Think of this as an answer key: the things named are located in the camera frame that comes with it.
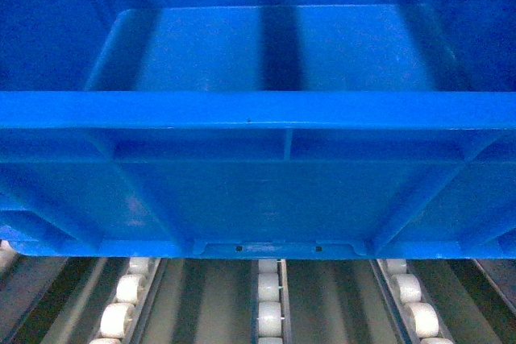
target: plastic crate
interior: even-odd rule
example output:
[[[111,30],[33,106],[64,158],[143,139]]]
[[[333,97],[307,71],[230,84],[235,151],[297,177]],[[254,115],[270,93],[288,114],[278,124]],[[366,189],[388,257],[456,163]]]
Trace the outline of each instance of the plastic crate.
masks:
[[[24,254],[516,257],[516,0],[0,7]]]

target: blue plastic bin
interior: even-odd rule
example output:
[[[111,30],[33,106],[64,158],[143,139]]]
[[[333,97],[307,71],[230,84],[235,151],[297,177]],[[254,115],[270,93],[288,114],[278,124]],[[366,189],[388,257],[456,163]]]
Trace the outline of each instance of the blue plastic bin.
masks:
[[[0,0],[29,255],[516,258],[516,0]]]

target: gray floor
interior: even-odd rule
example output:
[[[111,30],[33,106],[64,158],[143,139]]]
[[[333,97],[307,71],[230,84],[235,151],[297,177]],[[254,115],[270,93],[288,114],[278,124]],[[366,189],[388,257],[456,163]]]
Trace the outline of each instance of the gray floor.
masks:
[[[248,344],[249,261],[168,263],[143,344]]]
[[[168,266],[143,343],[250,342],[249,261]],[[296,344],[398,343],[367,261],[289,261],[287,267]]]
[[[457,344],[503,343],[447,261],[414,261],[414,266]],[[494,303],[491,312],[497,313]]]
[[[288,261],[296,344],[397,339],[367,261]]]

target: roller conveyor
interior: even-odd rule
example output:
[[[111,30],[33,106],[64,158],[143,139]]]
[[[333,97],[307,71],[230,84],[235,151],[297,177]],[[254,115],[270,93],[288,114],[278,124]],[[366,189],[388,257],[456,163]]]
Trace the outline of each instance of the roller conveyor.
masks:
[[[72,261],[52,266],[22,257],[11,263],[2,277],[4,302],[12,276],[29,276],[27,267],[52,266],[53,276],[32,304],[12,311],[9,321],[16,324],[3,330],[3,342],[449,344],[516,338],[512,299],[503,292],[510,287],[497,282],[497,261]],[[58,283],[66,283],[60,276],[66,271],[77,279],[60,300],[49,301],[47,293],[55,296],[63,286]],[[43,300],[55,316],[38,326]],[[31,329],[41,334],[27,335]]]

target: roller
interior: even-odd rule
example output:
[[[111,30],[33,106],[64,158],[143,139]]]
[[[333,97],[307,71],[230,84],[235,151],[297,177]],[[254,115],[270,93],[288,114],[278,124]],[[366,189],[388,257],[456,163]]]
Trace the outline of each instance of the roller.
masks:
[[[143,274],[126,274],[119,280],[116,287],[116,299],[118,302],[138,304],[139,297],[144,290],[147,279]]]
[[[280,277],[277,273],[258,275],[258,302],[280,301]]]
[[[453,344],[453,341],[447,338],[424,338],[421,344]]]
[[[107,305],[100,321],[100,333],[105,338],[123,338],[131,324],[135,306],[127,302]]]
[[[386,259],[387,272],[393,274],[406,274],[406,259]]]
[[[262,338],[281,336],[281,304],[260,302],[258,304],[258,335]]]
[[[439,334],[437,313],[430,304],[411,302],[405,305],[409,317],[410,328],[419,338],[433,338]]]
[[[148,276],[151,271],[152,260],[147,257],[132,257],[129,259],[129,274],[143,274]]]
[[[258,344],[283,344],[282,338],[259,338]]]
[[[117,338],[96,338],[89,344],[122,344]]]
[[[0,242],[0,250],[15,251],[5,239]]]
[[[259,273],[277,273],[277,259],[258,260]]]
[[[0,275],[9,270],[9,267],[16,259],[16,251],[0,250]]]
[[[403,304],[421,301],[421,286],[413,274],[396,274],[393,276],[393,292]]]

